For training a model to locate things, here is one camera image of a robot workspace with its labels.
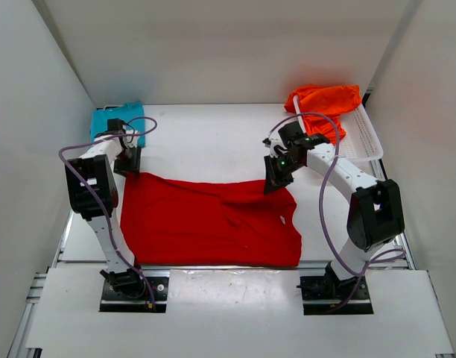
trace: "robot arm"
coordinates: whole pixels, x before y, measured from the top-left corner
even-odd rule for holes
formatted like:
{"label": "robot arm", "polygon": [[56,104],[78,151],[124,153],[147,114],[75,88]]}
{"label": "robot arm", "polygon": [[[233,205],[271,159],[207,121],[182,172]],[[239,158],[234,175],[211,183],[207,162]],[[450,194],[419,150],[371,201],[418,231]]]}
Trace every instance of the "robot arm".
{"label": "robot arm", "polygon": [[67,167],[66,180],[72,209],[80,213],[94,230],[107,259],[107,271],[101,271],[101,274],[108,279],[115,291],[137,297],[143,292],[145,286],[143,280],[133,270],[133,267],[138,268],[138,263],[125,242],[115,214],[118,192],[111,164],[113,163],[114,172],[117,174],[125,176],[128,172],[138,173],[141,148],[129,143],[127,137],[109,139],[114,134],[125,134],[124,121],[110,119],[107,122],[107,131],[97,136],[97,139],[107,138],[107,140],[94,144],[79,158],[69,160],[71,166],[101,199],[109,214],[111,227],[108,227],[107,218],[99,203]]}
{"label": "robot arm", "polygon": [[[292,172],[302,166],[326,176],[335,157],[335,147],[327,138],[308,136],[298,122],[284,125],[278,133],[281,140],[264,141],[270,148],[265,157],[265,194],[292,183]],[[338,158],[329,182],[349,202],[349,239],[339,253],[349,270],[337,258],[326,267],[329,282],[340,285],[353,279],[353,272],[360,273],[374,253],[403,232],[405,225],[399,187],[393,180],[380,181]]]}

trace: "white floor panel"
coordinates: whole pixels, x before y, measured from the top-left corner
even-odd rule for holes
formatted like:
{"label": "white floor panel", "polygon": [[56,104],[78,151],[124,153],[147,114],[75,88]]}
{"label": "white floor panel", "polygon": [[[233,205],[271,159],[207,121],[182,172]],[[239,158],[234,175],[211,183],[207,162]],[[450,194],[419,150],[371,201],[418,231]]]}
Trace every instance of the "white floor panel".
{"label": "white floor panel", "polygon": [[[144,109],[159,127],[147,137],[141,170],[167,179],[210,183],[264,179],[263,156],[268,149],[262,140],[288,115],[282,104],[168,105]],[[361,168],[370,172],[367,164]],[[124,179],[115,177],[122,197]],[[288,186],[298,204],[294,225],[303,236],[301,260],[332,259],[317,209],[321,181],[316,172],[300,169],[294,173],[294,183]],[[340,250],[347,239],[349,205],[329,185],[324,207],[329,232]],[[74,217],[63,260],[105,260],[95,234],[79,215]]]}
{"label": "white floor panel", "polygon": [[370,271],[367,282],[373,315],[304,316],[298,271],[269,270],[171,271],[167,313],[100,313],[97,268],[53,268],[27,346],[42,358],[452,353],[425,271]]}

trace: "purple cable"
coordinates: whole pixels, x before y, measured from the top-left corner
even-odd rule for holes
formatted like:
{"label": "purple cable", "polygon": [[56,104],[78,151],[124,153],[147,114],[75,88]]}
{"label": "purple cable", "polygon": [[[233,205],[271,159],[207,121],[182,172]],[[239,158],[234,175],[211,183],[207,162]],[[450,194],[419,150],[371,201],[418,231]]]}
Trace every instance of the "purple cable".
{"label": "purple cable", "polygon": [[85,144],[78,144],[78,145],[70,145],[70,146],[67,146],[67,147],[64,147],[64,148],[61,148],[59,150],[59,158],[63,161],[64,165],[72,172],[72,174],[74,174],[74,176],[79,179],[79,181],[86,187],[86,189],[91,193],[92,197],[95,199],[95,202],[99,205],[99,207],[101,207],[101,210],[102,210],[102,213],[104,214],[106,220],[107,220],[107,228],[109,230],[109,238],[110,238],[110,243],[112,244],[112,247],[114,248],[115,252],[117,253],[117,256],[118,258],[125,264],[129,267],[129,269],[131,269],[132,271],[134,271],[136,274],[138,274],[140,277],[142,277],[143,281],[144,281],[144,284],[145,284],[145,287],[147,287],[149,293],[150,293],[150,296],[151,296],[151,303],[153,304],[153,308],[155,309],[155,297],[153,296],[153,290],[152,290],[152,287],[150,285],[150,283],[148,282],[148,279],[144,276],[142,270],[138,270],[136,267],[134,267],[133,265],[131,265],[123,256],[122,254],[120,253],[120,251],[118,250],[117,248],[117,244],[115,243],[115,240],[114,240],[114,236],[113,236],[113,229],[112,229],[112,224],[110,223],[110,215],[109,213],[107,212],[107,208],[105,207],[104,203],[102,202],[101,198],[99,198],[99,195],[97,195],[97,193],[95,192],[95,190],[89,185],[89,183],[87,183],[87,180],[85,180],[82,175],[80,175],[77,170],[71,165],[71,163],[63,156],[63,153],[65,151],[70,151],[72,149],[79,149],[79,148],[85,148],[85,147],[89,147],[91,145],[96,145],[96,144],[99,144],[99,143],[102,143],[102,142],[105,142],[107,140],[110,140],[110,139],[114,139],[114,138],[124,138],[126,136],[132,136],[132,137],[138,137],[138,136],[145,136],[147,134],[149,134],[150,132],[153,132],[155,131],[158,123],[156,122],[155,119],[151,118],[151,117],[146,117],[146,116],[140,116],[140,117],[136,117],[136,118],[133,118],[131,119],[128,123],[131,123],[132,121],[136,120],[136,119],[148,119],[150,121],[153,122],[154,126],[149,129],[148,131],[145,131],[145,132],[142,132],[142,133],[139,133],[139,134],[114,134],[112,136],[108,136],[108,137],[105,137],[103,139],[100,139],[100,140],[96,140],[94,142],[91,142],[91,143],[85,143]]}

